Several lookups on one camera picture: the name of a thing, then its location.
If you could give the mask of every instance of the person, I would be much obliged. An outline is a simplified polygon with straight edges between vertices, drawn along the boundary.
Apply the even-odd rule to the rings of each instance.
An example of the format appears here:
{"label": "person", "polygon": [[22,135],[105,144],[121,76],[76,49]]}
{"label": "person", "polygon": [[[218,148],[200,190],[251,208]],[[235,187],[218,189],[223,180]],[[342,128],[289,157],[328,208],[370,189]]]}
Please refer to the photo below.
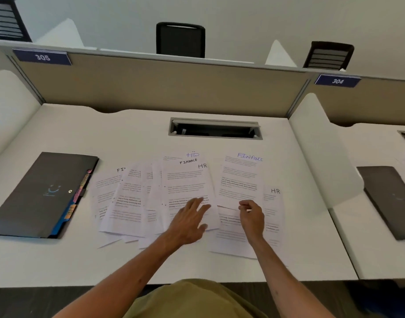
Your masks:
{"label": "person", "polygon": [[[158,268],[176,250],[201,239],[201,224],[210,205],[188,201],[169,228],[147,249],[105,278],[54,318],[266,317],[226,287],[204,279],[181,280],[138,297]],[[263,238],[264,214],[253,201],[239,202],[241,224],[257,255],[281,317],[330,318],[332,314],[295,279]]]}

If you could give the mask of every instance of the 305 sign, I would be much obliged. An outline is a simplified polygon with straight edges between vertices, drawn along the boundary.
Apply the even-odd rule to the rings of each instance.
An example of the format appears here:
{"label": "305 sign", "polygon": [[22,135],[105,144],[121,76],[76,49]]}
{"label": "305 sign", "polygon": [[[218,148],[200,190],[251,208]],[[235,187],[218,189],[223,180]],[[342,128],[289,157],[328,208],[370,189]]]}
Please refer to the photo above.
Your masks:
{"label": "305 sign", "polygon": [[71,66],[67,52],[50,51],[41,49],[13,49],[13,52],[20,61],[50,63],[54,65]]}
{"label": "305 sign", "polygon": [[336,76],[333,74],[321,74],[317,78],[315,85],[326,85],[326,86],[338,86],[338,87],[355,87],[359,81],[360,77],[353,76]]}

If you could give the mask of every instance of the floor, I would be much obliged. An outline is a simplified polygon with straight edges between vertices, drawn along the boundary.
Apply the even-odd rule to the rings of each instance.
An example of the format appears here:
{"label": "floor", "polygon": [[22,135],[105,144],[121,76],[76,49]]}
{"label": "floor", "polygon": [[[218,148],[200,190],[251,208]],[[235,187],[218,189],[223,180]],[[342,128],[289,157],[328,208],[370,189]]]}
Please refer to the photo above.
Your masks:
{"label": "floor", "polygon": [[[224,283],[223,285],[257,306],[270,318],[279,317],[266,283]],[[360,312],[352,301],[344,282],[305,282],[305,285],[336,318],[381,317]],[[0,289],[0,318],[51,318],[90,288]],[[151,286],[147,286],[144,292],[147,293],[151,289]]]}

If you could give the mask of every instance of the chair backrest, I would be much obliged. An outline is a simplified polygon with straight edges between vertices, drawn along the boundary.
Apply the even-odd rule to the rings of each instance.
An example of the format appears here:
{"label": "chair backrest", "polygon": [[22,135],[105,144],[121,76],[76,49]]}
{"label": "chair backrest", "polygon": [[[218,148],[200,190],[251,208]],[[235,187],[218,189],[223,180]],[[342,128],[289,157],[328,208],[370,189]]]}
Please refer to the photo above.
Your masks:
{"label": "chair backrest", "polygon": [[0,39],[32,42],[15,0],[0,0]]}
{"label": "chair backrest", "polygon": [[157,53],[205,58],[205,29],[200,25],[160,22],[156,28]]}
{"label": "chair backrest", "polygon": [[353,52],[351,44],[313,41],[303,68],[346,69]]}

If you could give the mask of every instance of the black folder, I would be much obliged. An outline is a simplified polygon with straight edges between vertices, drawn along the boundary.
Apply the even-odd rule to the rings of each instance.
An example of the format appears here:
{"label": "black folder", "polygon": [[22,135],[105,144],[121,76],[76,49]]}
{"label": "black folder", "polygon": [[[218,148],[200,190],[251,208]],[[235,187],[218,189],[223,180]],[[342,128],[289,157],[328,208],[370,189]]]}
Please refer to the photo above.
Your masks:
{"label": "black folder", "polygon": [[405,183],[391,166],[357,167],[364,191],[396,240],[405,240]]}
{"label": "black folder", "polygon": [[98,157],[42,152],[0,207],[0,235],[57,238]]}

